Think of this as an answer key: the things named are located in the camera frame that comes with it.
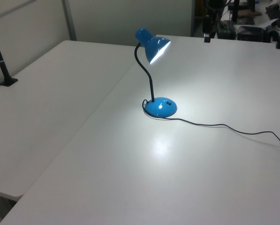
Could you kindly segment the Franka gripper body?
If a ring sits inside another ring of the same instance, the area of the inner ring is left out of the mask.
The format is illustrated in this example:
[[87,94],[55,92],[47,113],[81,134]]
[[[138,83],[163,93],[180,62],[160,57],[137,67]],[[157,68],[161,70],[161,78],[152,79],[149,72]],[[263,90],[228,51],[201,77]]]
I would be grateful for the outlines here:
[[208,15],[203,17],[202,33],[210,34],[212,30],[212,18]]

